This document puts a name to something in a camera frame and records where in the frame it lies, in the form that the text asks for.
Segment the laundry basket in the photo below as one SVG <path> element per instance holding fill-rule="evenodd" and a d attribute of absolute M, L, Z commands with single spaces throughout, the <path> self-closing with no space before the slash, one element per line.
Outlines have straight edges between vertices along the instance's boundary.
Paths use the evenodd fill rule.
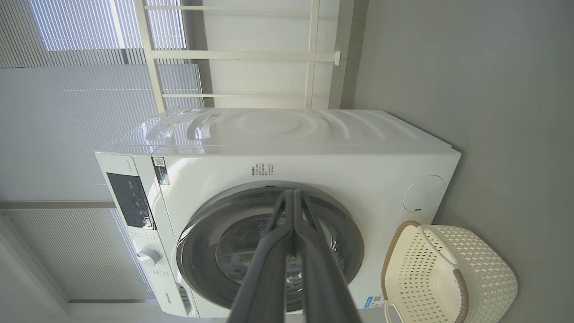
<path fill-rule="evenodd" d="M 387 323 L 389 306 L 403 323 L 495 323 L 518 291 L 510 267 L 474 233 L 415 221 L 397 230 L 381 285 Z"/>

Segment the basket handle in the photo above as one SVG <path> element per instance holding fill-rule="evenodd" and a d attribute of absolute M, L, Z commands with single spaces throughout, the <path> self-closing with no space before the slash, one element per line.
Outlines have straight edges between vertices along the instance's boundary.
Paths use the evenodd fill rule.
<path fill-rule="evenodd" d="M 401 313 L 399 313 L 395 304 L 391 303 L 389 300 L 386 300 L 385 301 L 385 320 L 387 321 L 387 323 L 392 323 L 391 318 L 389 316 L 389 305 L 391 305 L 392 307 L 395 308 L 395 312 L 397 312 L 398 318 L 401 319 L 401 323 L 405 323 L 405 320 L 402 319 Z"/>
<path fill-rule="evenodd" d="M 423 228 L 423 226 L 419 226 L 418 227 L 418 233 L 420 234 L 422 240 L 425 242 L 426 246 L 433 252 L 435 253 L 435 255 L 437 255 L 437 257 L 439 257 L 439 259 L 442 259 L 444 262 L 446 262 L 450 267 L 451 270 L 455 270 L 458 269 L 458 262 L 456 261 L 455 256 L 452 254 L 452 252 L 446 247 L 446 245 L 439 239 L 439 237 L 437 237 L 435 235 L 436 240 L 443 246 L 443 250 L 446 250 L 446 252 L 449 254 L 449 256 L 452 258 L 452 261 L 450 261 L 448 258 L 446 258 L 436 247 L 435 245 L 432 244 L 432 242 L 429 240 L 429 238 L 426 236 L 425 233 L 425 228 Z"/>

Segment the printed label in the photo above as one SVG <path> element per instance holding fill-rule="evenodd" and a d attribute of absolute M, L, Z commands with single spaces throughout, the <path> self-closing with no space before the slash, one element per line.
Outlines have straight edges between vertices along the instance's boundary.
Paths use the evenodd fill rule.
<path fill-rule="evenodd" d="M 364 304 L 364 308 L 370 307 L 379 307 L 385 304 L 385 300 L 383 299 L 383 295 L 380 296 L 371 296 L 367 298 L 367 302 Z"/>
<path fill-rule="evenodd" d="M 257 163 L 251 168 L 251 176 L 273 176 L 274 172 L 273 163 Z"/>
<path fill-rule="evenodd" d="M 165 167 L 163 157 L 152 157 L 153 168 L 156 169 L 157 181 L 160 185 L 169 185 L 168 169 Z"/>

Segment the washing machine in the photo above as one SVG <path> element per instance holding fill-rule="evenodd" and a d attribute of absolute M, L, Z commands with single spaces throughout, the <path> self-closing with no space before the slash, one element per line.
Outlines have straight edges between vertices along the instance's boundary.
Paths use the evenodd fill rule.
<path fill-rule="evenodd" d="M 286 189 L 311 197 L 355 306 L 382 306 L 395 230 L 432 222 L 460 153 L 378 110 L 188 109 L 96 157 L 162 310 L 227 317 Z M 287 261 L 286 309 L 300 313 L 305 277 Z"/>

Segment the washing machine door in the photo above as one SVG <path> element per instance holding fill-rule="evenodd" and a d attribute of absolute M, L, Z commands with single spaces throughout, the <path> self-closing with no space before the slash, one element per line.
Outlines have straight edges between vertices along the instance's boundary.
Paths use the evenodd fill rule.
<path fill-rule="evenodd" d="M 231 308 L 277 199 L 287 189 L 302 189 L 309 194 L 312 204 L 309 207 L 319 217 L 347 283 L 355 278 L 363 261 L 363 239 L 340 203 L 306 185 L 257 182 L 234 187 L 210 199 L 192 217 L 180 237 L 177 265 L 197 293 Z M 302 308 L 304 282 L 300 260 L 290 257 L 285 277 L 288 312 Z"/>

